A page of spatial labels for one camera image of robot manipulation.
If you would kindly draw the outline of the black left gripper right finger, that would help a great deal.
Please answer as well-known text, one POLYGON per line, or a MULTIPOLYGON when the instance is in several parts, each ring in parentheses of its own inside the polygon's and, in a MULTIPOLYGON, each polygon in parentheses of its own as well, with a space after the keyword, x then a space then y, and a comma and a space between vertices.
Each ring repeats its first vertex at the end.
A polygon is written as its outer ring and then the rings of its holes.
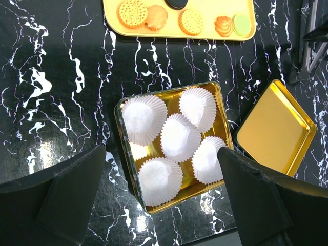
POLYGON ((327 189, 222 147, 217 158, 242 245, 327 245, 327 189))

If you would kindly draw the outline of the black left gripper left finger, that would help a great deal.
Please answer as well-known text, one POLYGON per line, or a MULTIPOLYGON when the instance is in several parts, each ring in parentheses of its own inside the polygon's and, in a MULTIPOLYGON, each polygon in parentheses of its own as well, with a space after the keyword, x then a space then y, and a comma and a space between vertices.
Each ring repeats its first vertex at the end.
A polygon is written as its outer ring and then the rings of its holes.
POLYGON ((1 245, 82 245, 105 157, 97 145, 1 184, 1 245))

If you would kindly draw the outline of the large patterned sandwich cookie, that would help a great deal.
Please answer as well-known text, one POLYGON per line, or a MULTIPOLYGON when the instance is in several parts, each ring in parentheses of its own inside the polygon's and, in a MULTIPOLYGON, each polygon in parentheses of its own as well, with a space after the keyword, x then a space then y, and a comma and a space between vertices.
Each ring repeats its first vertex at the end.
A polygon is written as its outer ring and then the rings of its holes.
POLYGON ((118 6, 118 19, 127 28, 143 26, 148 16, 148 9, 142 1, 125 0, 118 6))

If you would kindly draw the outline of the plain round orange cookie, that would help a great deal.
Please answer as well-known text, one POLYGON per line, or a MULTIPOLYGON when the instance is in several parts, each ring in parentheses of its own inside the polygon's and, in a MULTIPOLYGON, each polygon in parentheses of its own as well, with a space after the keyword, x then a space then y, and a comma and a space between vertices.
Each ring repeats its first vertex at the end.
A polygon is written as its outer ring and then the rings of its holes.
POLYGON ((148 7, 148 16, 146 20, 147 28, 157 31, 162 29, 168 19, 168 13, 166 9, 160 5, 152 5, 148 7))

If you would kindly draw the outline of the black chocolate sandwich cookie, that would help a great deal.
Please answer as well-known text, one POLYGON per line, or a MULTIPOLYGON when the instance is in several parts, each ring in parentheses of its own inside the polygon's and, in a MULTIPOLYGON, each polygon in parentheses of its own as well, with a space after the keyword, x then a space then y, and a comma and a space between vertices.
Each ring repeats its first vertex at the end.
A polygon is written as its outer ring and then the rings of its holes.
POLYGON ((181 10, 187 5, 188 0, 165 0, 165 2, 170 8, 181 10))

